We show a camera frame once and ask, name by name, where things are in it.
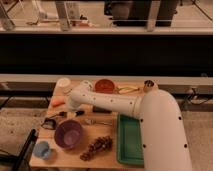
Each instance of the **small object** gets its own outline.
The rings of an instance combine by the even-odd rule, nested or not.
[[[118,86],[117,88],[118,88],[119,94],[125,94],[125,93],[130,93],[130,92],[139,90],[138,86]]]
[[[155,83],[151,80],[146,80],[144,82],[144,88],[143,88],[143,91],[148,93],[149,91],[151,91],[154,87]]]
[[[97,93],[113,94],[114,91],[115,91],[115,84],[111,80],[101,79],[95,83],[95,92]],[[106,111],[105,109],[99,107],[94,107],[93,111],[111,113],[111,111],[109,110]]]
[[[95,92],[112,94],[115,90],[115,84],[108,79],[101,79],[95,84]]]
[[[57,86],[62,90],[64,94],[67,94],[71,90],[71,81],[69,78],[60,78],[57,81]]]
[[[110,126],[112,126],[112,123],[110,123],[110,122],[96,122],[94,119],[89,119],[89,118],[86,118],[86,119],[85,119],[85,122],[86,122],[88,125],[103,124],[103,125],[110,125]]]
[[[112,138],[110,136],[98,137],[88,146],[87,151],[80,155],[80,159],[83,161],[91,160],[98,152],[110,150],[111,148]]]
[[[57,98],[57,99],[53,99],[51,101],[51,106],[52,107],[57,107],[57,106],[60,106],[62,104],[65,104],[64,98]]]
[[[53,114],[52,116],[49,117],[49,119],[57,117],[57,116],[61,116],[61,117],[65,117],[66,118],[67,117],[67,112],[61,111],[61,112],[59,112],[57,114]]]
[[[83,115],[85,112],[83,110],[78,110],[75,113],[76,113],[76,116],[80,116],[80,115]]]
[[[57,123],[54,119],[45,118],[44,123],[41,126],[44,129],[55,130]]]
[[[54,140],[59,147],[72,149],[80,142],[82,135],[81,124],[74,120],[67,120],[56,128]]]
[[[51,154],[51,149],[47,141],[41,141],[35,145],[33,154],[41,159],[48,159]]]

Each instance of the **food item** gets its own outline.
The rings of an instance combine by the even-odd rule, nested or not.
[[[101,79],[95,84],[95,91],[98,93],[114,93],[115,84],[108,79]]]
[[[57,106],[60,106],[62,104],[65,104],[64,98],[55,98],[55,99],[52,99],[52,101],[51,101],[52,107],[57,107]]]
[[[98,137],[88,146],[87,151],[80,155],[80,159],[84,161],[91,160],[98,152],[110,150],[111,148],[112,138],[110,136]]]

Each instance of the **wooden tabletop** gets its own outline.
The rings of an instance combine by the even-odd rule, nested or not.
[[[76,86],[79,84],[79,81],[71,81],[72,86]],[[139,90],[131,93],[126,93],[124,95],[143,95],[143,86],[144,84],[141,82],[133,83],[133,82],[116,82],[116,86],[118,85],[134,85],[138,86]],[[58,98],[67,98],[67,94],[63,94],[63,92],[57,87],[53,92],[53,96],[50,101],[50,105],[47,110],[46,117],[50,117],[57,112],[67,111],[66,106],[60,105],[58,107],[52,107],[52,100]],[[69,167],[69,168],[135,168],[139,166],[134,165],[124,165],[120,164],[117,161],[116,157],[116,144],[117,144],[117,113],[112,112],[109,114],[104,113],[93,113],[92,106],[90,105],[82,105],[82,108],[85,111],[85,114],[82,116],[77,116],[75,113],[68,112],[67,118],[56,118],[57,123],[61,123],[66,119],[74,119],[78,121],[83,127],[83,138],[80,143],[71,150],[64,150],[56,145],[54,141],[54,131],[47,130],[44,128],[40,128],[37,143],[40,141],[47,141],[52,149],[52,153],[49,159],[42,160],[40,158],[32,155],[30,160],[30,166],[32,167]],[[112,126],[109,125],[87,125],[85,123],[85,118],[92,118],[96,121],[109,121],[112,123]],[[110,136],[113,140],[112,149],[109,151],[103,151],[94,156],[90,161],[83,161],[80,159],[80,155],[87,150],[87,147],[90,143],[92,143],[96,138],[103,136]]]

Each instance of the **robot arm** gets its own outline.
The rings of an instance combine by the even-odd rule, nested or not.
[[[146,171],[192,171],[181,112],[168,92],[155,90],[134,97],[91,90],[92,84],[83,81],[70,92],[67,107],[75,110],[86,103],[138,118]]]

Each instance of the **grapes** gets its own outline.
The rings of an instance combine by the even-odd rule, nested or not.
[[[91,160],[95,154],[101,151],[110,150],[112,148],[112,138],[110,136],[98,137],[89,144],[87,151],[80,155],[80,159],[84,161]]]

